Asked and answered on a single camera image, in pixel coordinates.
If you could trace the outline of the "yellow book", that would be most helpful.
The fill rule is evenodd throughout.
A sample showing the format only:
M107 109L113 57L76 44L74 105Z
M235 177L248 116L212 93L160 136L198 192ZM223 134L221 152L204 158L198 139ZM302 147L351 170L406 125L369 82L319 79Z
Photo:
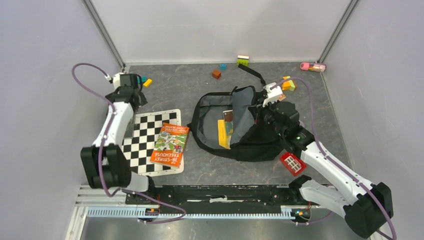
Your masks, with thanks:
M227 135L225 121L223 119L219 119L217 121L217 129L218 129L218 144L225 149L230 149L229 136Z

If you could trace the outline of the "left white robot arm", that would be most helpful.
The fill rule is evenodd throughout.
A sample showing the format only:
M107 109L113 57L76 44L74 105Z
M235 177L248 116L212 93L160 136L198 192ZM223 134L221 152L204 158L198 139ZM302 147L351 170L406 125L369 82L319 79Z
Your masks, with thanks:
M123 140L134 112L147 104L139 83L139 75L117 73L112 84L114 91L102 97L108 104L105 122L98 137L81 149L80 157L88 185L93 189L122 188L133 193L145 204L153 203L157 190L150 186L148 176L131 170L123 150Z

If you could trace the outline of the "black student backpack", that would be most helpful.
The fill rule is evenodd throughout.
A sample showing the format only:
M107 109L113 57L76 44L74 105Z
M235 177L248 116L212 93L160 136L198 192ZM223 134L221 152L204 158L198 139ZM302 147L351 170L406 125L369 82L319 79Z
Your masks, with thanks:
M235 87L231 92L210 92L200 98L191 122L187 125L197 145L216 156L240 162L274 160L283 150L285 140L302 129L299 113L293 103L276 101L277 131L257 115L256 104L262 104L265 90L257 92L250 85ZM223 111L233 111L233 133L230 149L219 145L218 120Z

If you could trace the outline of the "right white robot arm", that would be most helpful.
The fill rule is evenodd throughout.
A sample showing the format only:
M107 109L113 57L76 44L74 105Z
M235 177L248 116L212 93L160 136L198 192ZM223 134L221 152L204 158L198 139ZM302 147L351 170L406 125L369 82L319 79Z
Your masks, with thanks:
M291 102L281 101L256 106L260 119L279 137L285 150L282 162L297 174L288 160L307 165L325 177L331 187L323 186L311 177L302 175L289 189L289 199L295 204L304 201L319 204L342 217L349 228L359 237L367 239L381 233L380 228L388 224L395 240L396 231L391 221L394 216L392 191L383 182L377 184L362 177L347 167L314 135L300 124L299 113Z

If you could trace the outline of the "teal book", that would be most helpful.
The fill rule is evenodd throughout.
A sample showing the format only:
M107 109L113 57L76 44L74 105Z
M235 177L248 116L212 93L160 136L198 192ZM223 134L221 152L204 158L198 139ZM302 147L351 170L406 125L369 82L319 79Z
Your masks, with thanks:
M230 145L231 137L232 137L232 134L234 132L233 111L232 110L225 110L222 113L223 113L223 120L224 120L225 132L226 132L226 137L227 137L227 143L228 143L228 145Z

